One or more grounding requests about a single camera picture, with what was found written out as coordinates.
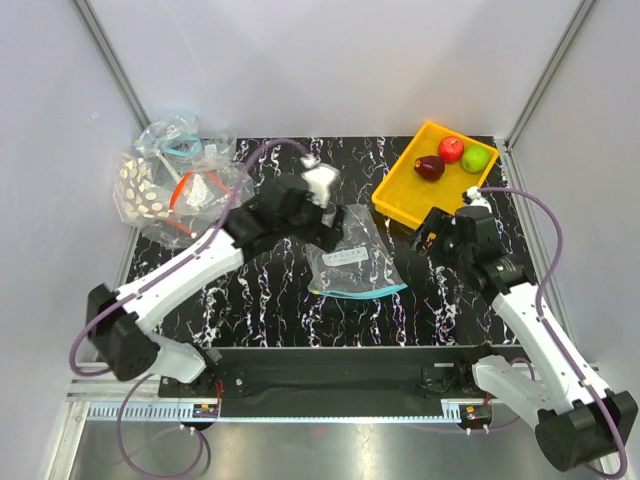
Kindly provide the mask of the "dark red apple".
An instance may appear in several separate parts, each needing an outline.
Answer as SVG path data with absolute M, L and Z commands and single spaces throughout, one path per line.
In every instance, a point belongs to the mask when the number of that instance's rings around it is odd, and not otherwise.
M 417 175 L 430 182 L 439 181 L 445 172 L 445 163 L 437 155 L 419 157 L 413 167 Z

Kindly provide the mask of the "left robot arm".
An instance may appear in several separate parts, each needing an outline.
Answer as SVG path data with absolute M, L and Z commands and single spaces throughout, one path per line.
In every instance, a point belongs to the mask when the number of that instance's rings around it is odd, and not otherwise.
M 196 396 L 215 386 L 212 359 L 189 343 L 155 333 L 166 315 L 200 288 L 295 237 L 325 252 L 343 238 L 345 212 L 323 220 L 339 173 L 320 165 L 262 185 L 250 200 L 223 214 L 189 248 L 146 276 L 110 291 L 94 288 L 88 298 L 88 338 L 120 381 L 144 374 L 180 382 Z

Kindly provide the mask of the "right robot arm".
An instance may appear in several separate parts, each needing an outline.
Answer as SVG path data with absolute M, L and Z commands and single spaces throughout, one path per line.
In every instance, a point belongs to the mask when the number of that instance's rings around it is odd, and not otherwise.
M 486 206 L 448 214 L 433 208 L 413 236 L 414 249 L 454 269 L 502 318 L 533 363 L 534 381 L 491 347 L 477 347 L 454 371 L 466 396 L 484 391 L 533 430 L 548 462 L 566 472 L 624 447 L 638 414 L 627 391 L 615 393 L 586 363 L 545 305 L 532 270 L 502 245 Z

